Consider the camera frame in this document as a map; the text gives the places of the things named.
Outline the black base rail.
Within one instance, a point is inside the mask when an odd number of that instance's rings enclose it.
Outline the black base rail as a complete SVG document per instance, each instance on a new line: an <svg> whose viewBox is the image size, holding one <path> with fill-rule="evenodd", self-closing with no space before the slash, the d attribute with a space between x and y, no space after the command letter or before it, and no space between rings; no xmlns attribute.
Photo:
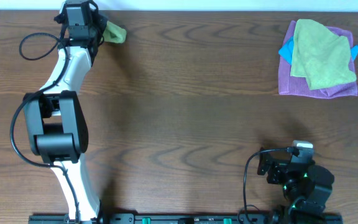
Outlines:
<svg viewBox="0 0 358 224"><path fill-rule="evenodd" d="M80 221L80 223L109 224L239 224L249 223L244 215L135 215L116 213L110 218ZM67 224L75 223L68 215L31 215L28 224Z"/></svg>

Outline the olive green cloth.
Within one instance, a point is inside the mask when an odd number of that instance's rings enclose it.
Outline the olive green cloth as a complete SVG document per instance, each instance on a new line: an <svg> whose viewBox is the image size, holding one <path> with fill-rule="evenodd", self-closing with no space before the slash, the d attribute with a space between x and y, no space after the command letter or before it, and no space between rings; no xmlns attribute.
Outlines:
<svg viewBox="0 0 358 224"><path fill-rule="evenodd" d="M311 19L299 19L293 35L291 72L304 78L310 90L331 88L357 80L349 69L351 46L346 36Z"/></svg>

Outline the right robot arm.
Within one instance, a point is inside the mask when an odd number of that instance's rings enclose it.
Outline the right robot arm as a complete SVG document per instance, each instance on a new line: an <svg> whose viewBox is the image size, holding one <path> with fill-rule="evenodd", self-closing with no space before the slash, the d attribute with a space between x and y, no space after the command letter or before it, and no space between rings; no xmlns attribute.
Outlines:
<svg viewBox="0 0 358 224"><path fill-rule="evenodd" d="M290 154L287 160L274 158L277 149L260 150L258 175L269 184L280 185L289 205L274 209L267 223L327 223L323 214L333 191L334 175L315 164L312 147L279 148Z"/></svg>

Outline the purple cloth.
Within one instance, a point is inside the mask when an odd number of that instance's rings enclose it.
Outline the purple cloth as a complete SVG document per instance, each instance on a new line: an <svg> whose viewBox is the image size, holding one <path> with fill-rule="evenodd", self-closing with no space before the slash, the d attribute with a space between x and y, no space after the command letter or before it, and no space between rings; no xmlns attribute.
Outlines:
<svg viewBox="0 0 358 224"><path fill-rule="evenodd" d="M293 37L296 21L291 21L287 33L285 34L284 43ZM291 65L280 56L278 67L278 93L280 95L306 96L319 99L333 99L343 96L357 96L358 87L356 82L336 85L330 88L310 90L306 79L303 77L293 77L290 75Z"/></svg>

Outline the blue cloth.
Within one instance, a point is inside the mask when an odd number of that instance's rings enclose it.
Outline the blue cloth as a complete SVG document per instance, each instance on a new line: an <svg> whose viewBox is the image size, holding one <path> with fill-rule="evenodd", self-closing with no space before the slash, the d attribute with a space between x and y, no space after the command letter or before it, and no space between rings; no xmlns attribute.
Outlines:
<svg viewBox="0 0 358 224"><path fill-rule="evenodd" d="M293 37L290 37L283 45L283 47L278 51L279 55L284 58L284 60L291 65L292 64L292 55L294 49ZM351 48L351 58L355 60L358 56L358 45Z"/></svg>

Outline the bright green cloth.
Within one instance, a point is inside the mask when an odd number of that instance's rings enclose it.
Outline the bright green cloth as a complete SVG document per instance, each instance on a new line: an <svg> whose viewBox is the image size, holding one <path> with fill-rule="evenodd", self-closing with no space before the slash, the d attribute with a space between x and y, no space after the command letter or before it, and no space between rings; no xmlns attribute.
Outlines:
<svg viewBox="0 0 358 224"><path fill-rule="evenodd" d="M106 28L103 32L105 42L114 44L123 44L126 41L127 31L111 21L107 21Z"/></svg>

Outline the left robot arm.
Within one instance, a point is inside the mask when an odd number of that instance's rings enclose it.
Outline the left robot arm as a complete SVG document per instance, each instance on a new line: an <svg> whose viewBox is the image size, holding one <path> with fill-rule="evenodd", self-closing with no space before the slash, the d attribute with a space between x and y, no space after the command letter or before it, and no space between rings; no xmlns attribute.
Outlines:
<svg viewBox="0 0 358 224"><path fill-rule="evenodd" d="M55 68L44 86L24 96L24 112L32 153L41 162L24 161L51 169L68 204L57 217L30 217L30 223L107 223L101 200L93 190L86 168L88 127L78 92L104 42L107 19L94 1L65 1L54 18L61 25L52 49L58 53Z"/></svg>

